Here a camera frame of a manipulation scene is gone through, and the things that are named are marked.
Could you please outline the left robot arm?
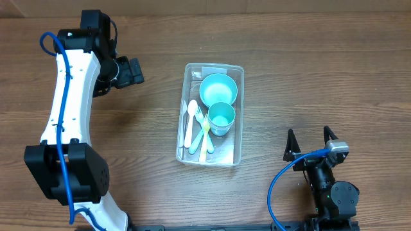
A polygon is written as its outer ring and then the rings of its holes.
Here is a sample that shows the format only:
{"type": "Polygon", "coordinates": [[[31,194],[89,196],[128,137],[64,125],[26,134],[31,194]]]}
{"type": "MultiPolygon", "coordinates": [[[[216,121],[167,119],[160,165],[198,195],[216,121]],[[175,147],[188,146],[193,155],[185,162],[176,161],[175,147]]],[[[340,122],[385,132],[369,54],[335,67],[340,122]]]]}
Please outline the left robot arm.
{"type": "Polygon", "coordinates": [[[40,143],[26,147],[25,164],[46,198],[68,207],[69,224],[81,214],[94,230],[133,230],[109,193],[109,167],[92,148],[89,123],[95,97],[144,82],[139,62],[116,56],[109,31],[66,29],[45,36],[54,40],[57,84],[48,123],[40,143]]]}

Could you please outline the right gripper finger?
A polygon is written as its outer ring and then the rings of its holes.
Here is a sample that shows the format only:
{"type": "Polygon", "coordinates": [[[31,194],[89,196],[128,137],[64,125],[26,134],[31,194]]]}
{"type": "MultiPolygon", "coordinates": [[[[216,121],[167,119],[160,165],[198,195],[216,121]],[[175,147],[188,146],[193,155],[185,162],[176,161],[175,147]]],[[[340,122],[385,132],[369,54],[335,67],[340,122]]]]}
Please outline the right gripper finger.
{"type": "Polygon", "coordinates": [[[336,140],[338,137],[333,133],[329,126],[325,126],[323,129],[324,144],[327,144],[330,140],[336,140]]]}
{"type": "Polygon", "coordinates": [[[294,161],[302,155],[297,139],[292,129],[288,130],[286,148],[283,160],[286,162],[294,161]]]}

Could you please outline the blue cup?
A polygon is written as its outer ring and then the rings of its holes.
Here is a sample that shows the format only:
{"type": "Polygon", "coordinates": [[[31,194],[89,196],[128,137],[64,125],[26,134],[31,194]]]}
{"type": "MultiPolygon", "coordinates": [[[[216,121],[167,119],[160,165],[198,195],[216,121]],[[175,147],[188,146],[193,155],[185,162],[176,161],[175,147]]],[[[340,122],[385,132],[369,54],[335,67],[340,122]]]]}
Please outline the blue cup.
{"type": "Polygon", "coordinates": [[[227,134],[227,132],[229,131],[229,128],[211,128],[211,132],[216,135],[216,136],[224,136],[227,134]]]}

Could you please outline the green plastic fork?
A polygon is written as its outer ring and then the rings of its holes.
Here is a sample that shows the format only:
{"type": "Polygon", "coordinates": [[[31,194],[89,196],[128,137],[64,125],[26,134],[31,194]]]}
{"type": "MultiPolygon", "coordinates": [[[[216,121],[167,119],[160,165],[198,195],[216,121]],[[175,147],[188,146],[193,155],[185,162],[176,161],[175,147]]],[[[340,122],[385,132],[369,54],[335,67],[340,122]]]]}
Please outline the green plastic fork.
{"type": "Polygon", "coordinates": [[[191,146],[189,147],[189,154],[193,155],[196,153],[203,136],[204,132],[203,130],[200,130],[195,139],[192,141],[191,146]]]}

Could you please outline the yellow plastic fork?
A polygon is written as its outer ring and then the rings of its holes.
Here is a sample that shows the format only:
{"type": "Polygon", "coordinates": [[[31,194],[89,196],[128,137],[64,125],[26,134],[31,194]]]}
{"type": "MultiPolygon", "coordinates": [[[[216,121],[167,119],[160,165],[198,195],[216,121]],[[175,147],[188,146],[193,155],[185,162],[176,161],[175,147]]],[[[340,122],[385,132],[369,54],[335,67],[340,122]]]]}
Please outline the yellow plastic fork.
{"type": "Polygon", "coordinates": [[[204,132],[204,138],[203,138],[202,147],[200,150],[199,162],[205,162],[206,157],[207,157],[207,138],[208,138],[208,132],[210,129],[210,125],[208,121],[204,120],[202,129],[204,132]]]}

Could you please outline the light blue plastic fork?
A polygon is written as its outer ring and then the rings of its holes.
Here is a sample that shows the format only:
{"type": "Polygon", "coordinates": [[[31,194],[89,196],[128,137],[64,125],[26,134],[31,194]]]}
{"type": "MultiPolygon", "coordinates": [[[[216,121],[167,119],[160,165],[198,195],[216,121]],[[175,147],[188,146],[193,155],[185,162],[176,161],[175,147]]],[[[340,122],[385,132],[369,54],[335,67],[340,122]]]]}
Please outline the light blue plastic fork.
{"type": "MultiPolygon", "coordinates": [[[[202,126],[202,123],[204,122],[204,115],[203,115],[200,107],[198,107],[198,110],[195,114],[195,119],[199,122],[200,126],[202,126]]],[[[208,138],[207,138],[207,151],[210,154],[214,153],[214,146],[213,146],[213,143],[211,141],[210,135],[208,135],[208,138]]]]}

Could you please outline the white plastic spoon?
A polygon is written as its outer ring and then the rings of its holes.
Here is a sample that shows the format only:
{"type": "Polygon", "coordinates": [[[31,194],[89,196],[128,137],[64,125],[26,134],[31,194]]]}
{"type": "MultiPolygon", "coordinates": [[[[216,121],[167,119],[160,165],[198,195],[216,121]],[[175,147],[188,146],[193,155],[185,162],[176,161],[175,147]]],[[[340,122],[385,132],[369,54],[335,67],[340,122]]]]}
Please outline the white plastic spoon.
{"type": "Polygon", "coordinates": [[[193,119],[198,110],[198,103],[195,99],[191,100],[188,104],[188,125],[186,128],[186,135],[184,138],[184,147],[189,148],[192,142],[192,132],[193,132],[193,119]]]}

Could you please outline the teal bowl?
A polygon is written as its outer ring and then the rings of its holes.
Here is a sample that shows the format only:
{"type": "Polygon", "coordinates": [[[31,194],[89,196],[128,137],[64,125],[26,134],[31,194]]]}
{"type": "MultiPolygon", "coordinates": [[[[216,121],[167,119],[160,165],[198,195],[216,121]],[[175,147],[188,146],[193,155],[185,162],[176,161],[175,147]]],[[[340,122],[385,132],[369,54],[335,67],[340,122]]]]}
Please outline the teal bowl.
{"type": "Polygon", "coordinates": [[[232,105],[238,95],[236,82],[226,74],[210,74],[200,84],[200,99],[206,107],[224,102],[232,105]]]}

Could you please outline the green cup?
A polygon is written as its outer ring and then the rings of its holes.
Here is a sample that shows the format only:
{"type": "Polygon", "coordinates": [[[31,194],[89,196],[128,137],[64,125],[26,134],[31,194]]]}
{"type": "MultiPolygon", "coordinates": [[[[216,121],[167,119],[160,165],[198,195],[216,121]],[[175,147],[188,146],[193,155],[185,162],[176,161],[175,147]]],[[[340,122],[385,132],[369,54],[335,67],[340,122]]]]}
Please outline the green cup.
{"type": "Polygon", "coordinates": [[[217,102],[209,107],[208,117],[212,127],[226,128],[232,126],[236,112],[232,105],[225,102],[217,102]]]}

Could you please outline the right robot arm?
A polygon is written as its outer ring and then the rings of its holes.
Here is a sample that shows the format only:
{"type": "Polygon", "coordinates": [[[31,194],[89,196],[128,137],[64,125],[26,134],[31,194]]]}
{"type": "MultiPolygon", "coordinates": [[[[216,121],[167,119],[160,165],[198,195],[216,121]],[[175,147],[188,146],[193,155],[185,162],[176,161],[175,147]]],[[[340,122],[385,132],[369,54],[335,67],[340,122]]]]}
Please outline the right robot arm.
{"type": "Polygon", "coordinates": [[[359,230],[356,216],[359,189],[350,182],[337,181],[332,168],[343,163],[349,154],[346,141],[339,139],[328,126],[324,127],[325,156],[306,157],[293,165],[302,171],[315,202],[316,213],[303,221],[282,223],[285,230],[359,230]]]}

